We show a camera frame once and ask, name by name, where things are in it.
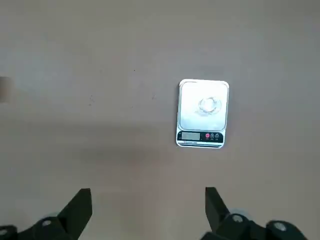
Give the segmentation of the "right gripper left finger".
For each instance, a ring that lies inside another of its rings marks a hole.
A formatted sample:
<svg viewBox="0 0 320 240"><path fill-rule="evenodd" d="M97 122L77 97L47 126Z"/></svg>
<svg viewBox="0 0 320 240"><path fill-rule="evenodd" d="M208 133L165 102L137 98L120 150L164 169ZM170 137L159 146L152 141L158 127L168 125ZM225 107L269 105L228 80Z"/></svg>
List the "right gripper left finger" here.
<svg viewBox="0 0 320 240"><path fill-rule="evenodd" d="M80 189L56 215L47 216L21 232L14 225L2 225L2 240L77 240L93 214L90 188Z"/></svg>

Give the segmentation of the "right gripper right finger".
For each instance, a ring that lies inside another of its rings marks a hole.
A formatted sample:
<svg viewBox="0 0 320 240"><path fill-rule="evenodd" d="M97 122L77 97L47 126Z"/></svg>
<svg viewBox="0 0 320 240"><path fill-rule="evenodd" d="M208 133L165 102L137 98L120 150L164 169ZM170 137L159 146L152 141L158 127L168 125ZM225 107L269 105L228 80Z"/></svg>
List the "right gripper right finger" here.
<svg viewBox="0 0 320 240"><path fill-rule="evenodd" d="M211 231L203 240L306 240L292 223L271 220L260 226L240 213L231 213L215 187L205 188L205 213Z"/></svg>

